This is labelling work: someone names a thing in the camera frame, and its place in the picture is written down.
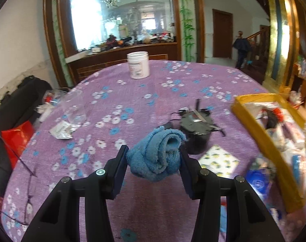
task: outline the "blue towel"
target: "blue towel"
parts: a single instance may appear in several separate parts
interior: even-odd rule
[[[154,129],[127,153],[131,172],[152,182],[158,182],[180,168],[179,147],[186,136],[179,130],[163,126]]]

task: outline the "floor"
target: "floor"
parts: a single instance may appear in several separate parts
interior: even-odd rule
[[[207,57],[205,58],[206,64],[218,64],[224,66],[235,67],[236,60],[229,59],[229,58],[214,58],[214,57]]]

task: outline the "wooden door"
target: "wooden door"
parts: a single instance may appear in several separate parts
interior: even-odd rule
[[[212,9],[213,57],[232,58],[233,14]]]

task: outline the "blue package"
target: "blue package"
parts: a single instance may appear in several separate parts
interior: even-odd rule
[[[272,181],[266,174],[265,168],[260,168],[258,170],[249,170],[245,176],[245,179],[252,186],[252,188],[262,201],[267,199],[270,188],[272,186]]]

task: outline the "round table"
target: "round table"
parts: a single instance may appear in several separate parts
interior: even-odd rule
[[[78,84],[76,89],[83,91],[87,121],[73,133],[73,139],[59,140],[49,133],[58,122],[66,120],[60,108],[42,123],[22,154],[22,160],[37,175],[31,198],[34,214],[63,176],[77,179],[103,168],[121,145],[132,148],[153,128],[166,123],[172,112],[194,106],[197,98],[201,99],[200,107],[211,110],[215,123],[227,134],[222,137],[214,132],[209,146],[219,144],[237,157],[240,162],[233,176],[244,174],[259,150],[231,113],[231,104],[236,95],[266,90],[230,67],[166,60],[151,60],[149,66],[150,76],[141,80],[130,78],[125,63],[96,72]],[[22,222],[29,177],[22,163],[18,163],[3,201],[3,211]],[[281,207],[278,189],[273,187],[272,193],[274,204]],[[107,201],[115,241],[125,242],[191,241],[198,205],[199,201],[190,200],[185,193],[179,174],[151,183],[132,175],[129,167],[120,194],[114,201]],[[84,200],[80,202],[79,218],[80,241],[85,242]],[[2,225],[14,242],[20,241],[27,229],[5,215]]]

